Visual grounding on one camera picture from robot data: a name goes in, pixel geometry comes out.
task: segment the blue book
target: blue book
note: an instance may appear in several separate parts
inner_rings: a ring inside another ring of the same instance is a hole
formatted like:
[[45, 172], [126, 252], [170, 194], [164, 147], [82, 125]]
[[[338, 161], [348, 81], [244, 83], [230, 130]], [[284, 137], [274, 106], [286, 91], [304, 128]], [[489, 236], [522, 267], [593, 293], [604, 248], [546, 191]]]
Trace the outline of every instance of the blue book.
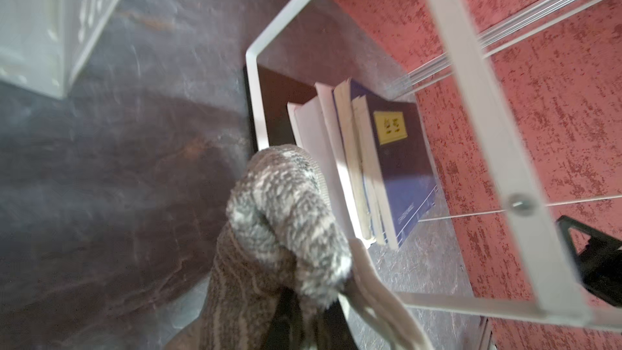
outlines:
[[391, 102], [361, 88], [356, 83], [352, 109], [366, 188], [372, 184], [376, 199], [376, 206], [370, 203], [372, 217], [376, 207], [386, 240], [397, 249], [434, 205], [436, 178], [417, 105]]

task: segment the white perforated container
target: white perforated container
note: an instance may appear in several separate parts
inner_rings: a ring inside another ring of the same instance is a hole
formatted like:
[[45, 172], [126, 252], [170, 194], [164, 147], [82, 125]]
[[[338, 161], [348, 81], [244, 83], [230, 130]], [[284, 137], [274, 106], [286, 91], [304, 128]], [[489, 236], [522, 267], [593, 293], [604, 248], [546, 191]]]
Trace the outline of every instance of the white perforated container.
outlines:
[[69, 92], [119, 0], [0, 0], [0, 80]]

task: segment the marble floor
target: marble floor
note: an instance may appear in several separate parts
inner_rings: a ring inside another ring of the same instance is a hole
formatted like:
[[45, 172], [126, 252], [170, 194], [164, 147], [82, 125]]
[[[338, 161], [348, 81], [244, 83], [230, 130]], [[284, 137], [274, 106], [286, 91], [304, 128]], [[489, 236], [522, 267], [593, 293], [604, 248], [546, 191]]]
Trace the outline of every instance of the marble floor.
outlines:
[[[121, 0], [67, 99], [0, 84], [0, 348], [159, 349], [198, 315], [252, 154], [244, 52], [287, 1]], [[378, 90], [404, 74], [330, 0], [259, 62]], [[370, 253], [397, 290], [471, 294], [448, 221]], [[477, 318], [415, 313], [439, 349], [470, 348]]]

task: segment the metal frame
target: metal frame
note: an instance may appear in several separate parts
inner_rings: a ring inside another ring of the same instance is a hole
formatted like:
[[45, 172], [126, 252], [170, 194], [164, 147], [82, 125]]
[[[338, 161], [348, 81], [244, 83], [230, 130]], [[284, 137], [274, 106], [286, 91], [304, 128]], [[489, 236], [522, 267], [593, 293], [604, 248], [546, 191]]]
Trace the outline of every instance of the metal frame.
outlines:
[[[575, 1], [576, 0], [538, 0], [531, 6], [524, 8], [511, 17], [483, 31], [478, 36], [479, 43], [482, 48], [486, 48]], [[447, 58], [447, 55], [443, 53], [437, 58], [431, 59], [427, 63], [416, 68], [414, 71], [407, 74], [404, 79], [400, 79], [399, 82], [408, 83], [409, 86], [415, 86], [450, 66], [451, 62]]]
[[[269, 146], [257, 57], [311, 0], [291, 0], [246, 51], [258, 148]], [[479, 144], [536, 294], [536, 302], [400, 293], [416, 308], [486, 315], [598, 330], [622, 330], [622, 309], [591, 308], [546, 205], [508, 103], [481, 51], [462, 0], [428, 0], [445, 50], [453, 62]]]

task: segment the bolt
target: bolt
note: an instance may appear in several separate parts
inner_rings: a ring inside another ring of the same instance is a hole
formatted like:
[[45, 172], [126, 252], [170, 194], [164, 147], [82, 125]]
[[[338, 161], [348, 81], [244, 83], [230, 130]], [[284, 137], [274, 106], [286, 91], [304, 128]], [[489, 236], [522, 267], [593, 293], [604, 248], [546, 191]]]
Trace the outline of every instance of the bolt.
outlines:
[[509, 210], [520, 216], [529, 216], [534, 213], [536, 205], [529, 195], [514, 193], [508, 199]]

